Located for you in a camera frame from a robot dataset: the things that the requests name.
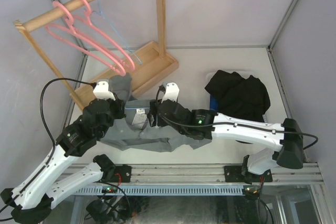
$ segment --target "white tabletop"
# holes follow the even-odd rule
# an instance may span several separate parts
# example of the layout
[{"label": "white tabletop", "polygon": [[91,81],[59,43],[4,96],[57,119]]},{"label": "white tabletop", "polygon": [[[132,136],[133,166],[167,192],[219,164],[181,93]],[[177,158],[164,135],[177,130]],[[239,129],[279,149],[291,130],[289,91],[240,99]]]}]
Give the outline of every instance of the white tabletop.
[{"label": "white tabletop", "polygon": [[[208,109],[209,94],[204,87],[209,76],[222,69],[228,72],[237,71],[243,77],[252,74],[259,78],[266,86],[271,100],[271,107],[266,112],[267,122],[282,123],[286,118],[265,48],[171,49],[168,52],[179,61],[180,67],[163,81],[177,83],[180,88],[178,102],[183,107],[190,110]],[[83,81],[89,81],[104,70],[105,65],[90,57],[84,70]],[[138,99],[155,98],[161,82]],[[75,106],[71,121],[80,114],[80,110]],[[96,155],[106,154],[116,164],[229,164],[241,163],[245,155],[257,153],[263,148],[257,144],[240,144],[230,139],[217,139],[196,150],[182,145],[171,153],[157,153],[132,148],[120,151],[98,143],[77,163],[90,163]]]}]

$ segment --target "wooden frame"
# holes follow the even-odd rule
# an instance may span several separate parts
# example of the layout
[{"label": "wooden frame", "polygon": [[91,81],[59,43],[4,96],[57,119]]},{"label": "wooden frame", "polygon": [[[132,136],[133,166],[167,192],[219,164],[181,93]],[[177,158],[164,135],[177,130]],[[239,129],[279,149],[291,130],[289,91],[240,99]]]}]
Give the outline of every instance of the wooden frame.
[{"label": "wooden frame", "polygon": [[[72,12],[83,6],[81,0],[70,0],[64,3],[64,6]],[[135,53],[141,57],[143,65],[137,66],[135,71],[130,73],[132,76],[132,90],[134,95],[141,95],[146,90],[157,84],[163,78],[168,76],[171,72],[179,67],[178,61],[166,53],[166,25],[165,25],[165,0],[156,0],[156,12],[157,12],[157,33],[159,43],[152,41],[137,50]],[[63,11],[56,7],[48,12],[45,12],[23,24],[16,20],[14,21],[15,27],[18,31],[28,40],[36,52],[41,56],[49,68],[59,78],[63,75],[48,58],[46,53],[38,45],[36,40],[32,37],[30,32],[47,25],[48,23],[63,16]],[[94,80],[100,78],[110,78],[116,75],[113,70],[107,70],[104,73],[97,76]],[[70,91],[72,99],[76,102],[77,106],[82,110],[88,103],[94,99],[92,89],[90,87],[81,87],[76,91],[71,87],[67,81],[62,81],[67,89]]]}]

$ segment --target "gray cloth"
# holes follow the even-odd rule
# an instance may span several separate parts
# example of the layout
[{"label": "gray cloth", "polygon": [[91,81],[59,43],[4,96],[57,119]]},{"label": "gray cloth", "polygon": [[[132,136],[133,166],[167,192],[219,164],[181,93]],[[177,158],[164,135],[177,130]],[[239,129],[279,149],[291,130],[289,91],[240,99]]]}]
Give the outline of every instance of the gray cloth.
[{"label": "gray cloth", "polygon": [[101,142],[122,151],[129,148],[155,152],[172,152],[179,146],[186,144],[196,149],[211,142],[211,140],[195,140],[185,135],[181,135],[178,131],[170,126],[151,127],[148,122],[144,124],[142,129],[138,129],[132,125],[136,109],[145,109],[145,113],[149,112],[149,100],[132,100],[134,99],[131,91],[131,76],[127,74],[124,77],[114,76],[110,79],[110,84],[114,93],[119,99],[125,100],[126,117],[114,121],[113,127],[110,127]]}]

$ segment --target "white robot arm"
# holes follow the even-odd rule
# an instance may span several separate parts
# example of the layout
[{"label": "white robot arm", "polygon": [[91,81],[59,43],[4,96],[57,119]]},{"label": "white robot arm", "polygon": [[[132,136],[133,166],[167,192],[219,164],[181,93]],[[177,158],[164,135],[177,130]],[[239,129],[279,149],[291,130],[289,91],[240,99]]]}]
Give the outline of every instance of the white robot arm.
[{"label": "white robot arm", "polygon": [[[160,87],[162,100],[151,102],[151,126],[170,125],[181,134],[197,140],[204,138],[235,139],[264,145],[266,149],[244,158],[242,171],[256,175],[277,165],[300,169],[303,166],[302,138],[295,120],[283,124],[258,123],[232,118],[210,110],[183,108],[177,103],[179,88],[174,82]],[[71,176],[58,177],[105,135],[114,119],[124,117],[124,102],[109,89],[109,80],[100,80],[93,91],[97,99],[83,110],[73,124],[64,128],[56,146],[35,171],[16,188],[6,188],[1,198],[12,206],[18,223],[30,224],[44,220],[61,201],[85,185],[101,179],[110,180],[115,165],[107,156],[96,156],[92,163]]]},{"label": "white robot arm", "polygon": [[[164,92],[161,101],[158,101],[159,91]],[[211,110],[189,111],[177,103],[179,89],[176,83],[164,83],[159,91],[151,103],[152,125],[170,125],[181,134],[198,140],[234,139],[265,146],[259,153],[244,158],[243,172],[262,175],[278,165],[290,169],[303,167],[303,139],[295,120],[285,119],[282,124],[259,123]]]}]

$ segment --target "white wall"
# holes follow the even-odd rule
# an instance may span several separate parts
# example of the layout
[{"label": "white wall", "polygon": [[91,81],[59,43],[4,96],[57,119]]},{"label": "white wall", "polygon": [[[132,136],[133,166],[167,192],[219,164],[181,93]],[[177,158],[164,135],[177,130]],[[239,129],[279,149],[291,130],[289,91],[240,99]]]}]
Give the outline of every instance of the white wall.
[{"label": "white wall", "polygon": [[301,0],[274,51],[294,117],[303,131],[320,137],[319,143],[309,149],[308,154],[319,163],[334,202],[335,18],[335,0]]},{"label": "white wall", "polygon": [[[167,45],[268,45],[290,1],[166,0]],[[102,0],[102,7],[130,46],[157,40],[155,0]],[[102,19],[93,20],[121,42]]]},{"label": "white wall", "polygon": [[[51,149],[39,114],[39,97],[55,75],[12,22],[27,21],[51,8],[50,0],[0,0],[0,191],[17,186]],[[48,36],[33,36],[66,77],[75,77],[81,54]],[[69,95],[55,83],[45,95],[45,117],[53,136],[60,133]],[[9,217],[9,211],[0,219]]]}]

